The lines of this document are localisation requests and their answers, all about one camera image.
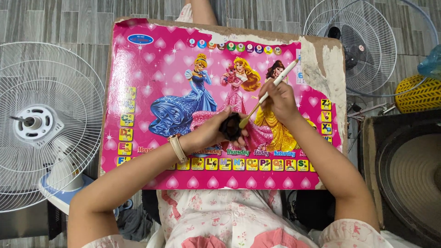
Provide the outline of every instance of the floor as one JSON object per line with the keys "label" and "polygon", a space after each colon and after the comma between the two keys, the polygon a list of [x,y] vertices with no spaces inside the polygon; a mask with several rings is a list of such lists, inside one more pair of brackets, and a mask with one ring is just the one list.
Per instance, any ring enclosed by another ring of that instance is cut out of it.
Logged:
{"label": "floor", "polygon": [[[219,25],[301,34],[309,12],[319,0],[210,0]],[[367,0],[387,19],[397,44],[396,69],[377,93],[393,94],[402,79],[417,73],[417,64],[434,46],[422,17],[400,0]],[[441,31],[441,0],[411,0],[428,13]],[[112,22],[120,16],[175,20],[184,0],[0,0],[0,43],[41,41],[60,45],[84,58],[105,81]],[[348,97],[364,108],[392,98]],[[366,115],[376,115],[378,110]],[[349,125],[349,146],[357,123]],[[349,157],[356,165],[357,146]],[[89,174],[97,174],[97,165]],[[135,205],[140,197],[135,197]],[[65,235],[0,240],[0,247],[66,247]]]}

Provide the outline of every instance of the blue ball gown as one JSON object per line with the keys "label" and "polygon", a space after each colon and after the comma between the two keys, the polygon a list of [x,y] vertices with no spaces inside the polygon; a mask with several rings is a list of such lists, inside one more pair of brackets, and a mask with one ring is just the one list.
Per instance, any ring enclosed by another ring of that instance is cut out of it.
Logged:
{"label": "blue ball gown", "polygon": [[183,97],[165,96],[152,103],[150,109],[156,119],[149,126],[150,132],[163,137],[177,133],[184,135],[190,132],[194,112],[216,111],[217,104],[204,86],[204,82],[211,85],[208,72],[199,74],[201,77],[192,75],[190,70],[185,71],[186,78],[191,79],[192,91],[189,94]]}

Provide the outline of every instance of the speaker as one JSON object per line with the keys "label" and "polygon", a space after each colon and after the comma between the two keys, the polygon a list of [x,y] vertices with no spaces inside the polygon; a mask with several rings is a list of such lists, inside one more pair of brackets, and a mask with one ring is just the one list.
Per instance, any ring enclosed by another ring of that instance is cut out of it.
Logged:
{"label": "speaker", "polygon": [[382,229],[441,247],[441,110],[363,121],[361,166]]}

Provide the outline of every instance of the blonde hair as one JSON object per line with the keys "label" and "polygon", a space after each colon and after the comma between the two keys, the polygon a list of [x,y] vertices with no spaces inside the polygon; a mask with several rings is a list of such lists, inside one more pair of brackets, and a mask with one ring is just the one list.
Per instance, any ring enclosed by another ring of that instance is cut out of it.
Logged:
{"label": "blonde hair", "polygon": [[203,67],[207,67],[207,55],[200,53],[198,54],[198,57],[194,60],[194,65],[196,64],[202,64]]}
{"label": "blonde hair", "polygon": [[236,63],[242,65],[247,75],[247,81],[242,83],[242,88],[246,91],[255,91],[260,87],[260,75],[257,71],[251,69],[250,64],[243,58],[236,57],[234,60],[234,68],[237,70]]}

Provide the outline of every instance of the yellow plastic object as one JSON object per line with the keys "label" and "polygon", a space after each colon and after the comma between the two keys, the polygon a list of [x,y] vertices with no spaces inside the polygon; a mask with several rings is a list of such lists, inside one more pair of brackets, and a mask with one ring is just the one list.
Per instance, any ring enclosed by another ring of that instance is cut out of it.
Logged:
{"label": "yellow plastic object", "polygon": [[[401,81],[395,93],[401,93],[413,88],[424,78],[415,75]],[[436,107],[441,107],[441,82],[427,78],[419,87],[401,95],[395,96],[395,104],[401,113],[420,112]]]}

